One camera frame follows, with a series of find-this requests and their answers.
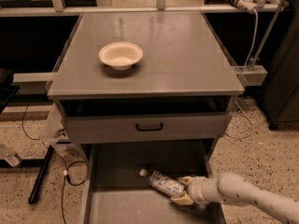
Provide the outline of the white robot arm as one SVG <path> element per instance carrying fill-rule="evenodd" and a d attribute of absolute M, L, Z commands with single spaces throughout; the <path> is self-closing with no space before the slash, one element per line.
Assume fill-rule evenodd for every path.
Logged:
<path fill-rule="evenodd" d="M 260 189 L 240 175 L 224 173 L 218 178 L 184 176 L 178 181 L 186 189 L 178 196 L 171 198 L 176 204 L 250 204 L 281 224 L 299 224 L 298 201 Z"/>

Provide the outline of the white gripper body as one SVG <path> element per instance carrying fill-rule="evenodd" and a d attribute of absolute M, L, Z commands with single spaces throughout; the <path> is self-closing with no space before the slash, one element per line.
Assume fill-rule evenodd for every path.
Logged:
<path fill-rule="evenodd" d="M 187 191 L 196 203 L 219 203 L 221 201 L 216 178 L 193 177 Z"/>

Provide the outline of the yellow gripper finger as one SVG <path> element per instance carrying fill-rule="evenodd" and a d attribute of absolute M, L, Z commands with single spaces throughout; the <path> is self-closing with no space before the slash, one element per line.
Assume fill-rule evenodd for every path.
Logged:
<path fill-rule="evenodd" d="M 180 182 L 185 187 L 188 187 L 193 181 L 191 176 L 183 176 L 178 178 L 178 182 Z"/>
<path fill-rule="evenodd" d="M 193 200 L 186 191 L 183 191 L 178 196 L 171 197 L 171 201 L 178 205 L 192 205 Z"/>

